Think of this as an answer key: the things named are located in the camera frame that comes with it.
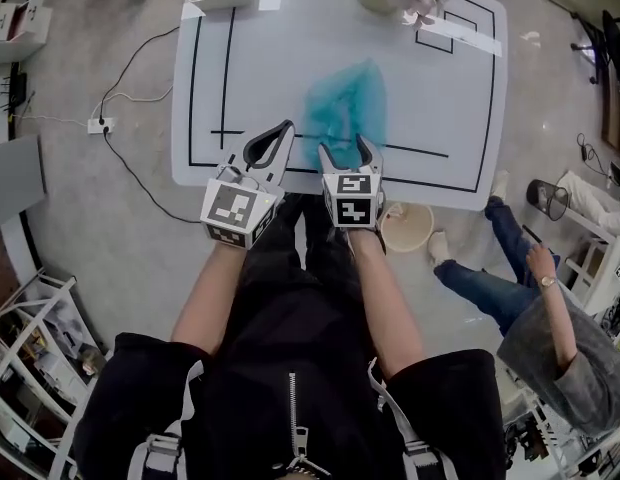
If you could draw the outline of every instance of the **wristwatch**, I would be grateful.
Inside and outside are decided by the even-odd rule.
[[[545,276],[541,279],[541,287],[542,288],[550,288],[553,284],[557,282],[556,277]]]

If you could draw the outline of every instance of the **teal cloth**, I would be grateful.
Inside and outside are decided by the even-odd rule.
[[[379,149],[386,142],[386,89],[381,70],[368,59],[315,83],[306,94],[304,154],[317,170],[324,143],[342,168],[361,165],[356,136]]]

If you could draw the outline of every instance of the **forearm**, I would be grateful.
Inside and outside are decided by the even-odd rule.
[[[181,311],[171,341],[215,354],[226,332],[245,256],[242,249],[215,246]]]
[[[379,243],[370,231],[350,231],[350,242],[370,335],[385,376],[424,359],[423,342],[414,317]]]
[[[543,302],[550,321],[557,363],[564,372],[577,355],[577,342],[570,313],[557,283],[543,290]]]

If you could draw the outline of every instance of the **black shirt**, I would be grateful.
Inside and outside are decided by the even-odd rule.
[[[195,416],[183,424],[189,478],[282,476],[273,466],[293,458],[290,373],[311,461],[335,479],[404,478],[403,441],[368,382],[359,315],[309,287],[238,297],[235,306],[215,358],[185,344],[117,337],[75,435],[84,477],[126,478],[137,445],[179,418],[186,374],[201,360],[204,374],[190,384]],[[505,478],[490,354],[416,363],[390,379],[388,391],[419,437],[450,457],[460,480]],[[423,473],[442,478],[438,470]]]

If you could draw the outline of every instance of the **gray floor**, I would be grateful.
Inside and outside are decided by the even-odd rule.
[[[581,165],[579,132],[598,139],[601,101],[588,82],[590,67],[569,44],[581,31],[546,0],[499,0],[508,11],[509,84],[498,168],[511,171],[508,202],[515,214],[558,252],[574,246],[580,230],[551,223],[525,204],[533,178],[556,181]],[[26,64],[36,96],[28,115],[85,122],[135,49],[179,24],[183,0],[46,0],[54,8],[48,44]],[[177,35],[159,39],[135,60],[118,87],[139,98],[171,84]],[[173,213],[196,219],[203,190],[184,188],[170,172],[170,97],[160,103],[123,98],[107,106],[118,119],[113,145]],[[151,204],[107,148],[84,128],[45,120],[23,121],[39,131],[48,198],[29,211],[44,260],[73,273],[89,317],[107,344],[123,331],[167,338],[211,244],[196,225],[174,221]],[[480,213],[435,209],[436,226],[466,265],[507,277],[505,258]],[[425,250],[390,255],[430,354],[464,347],[495,350],[496,325],[443,288]]]

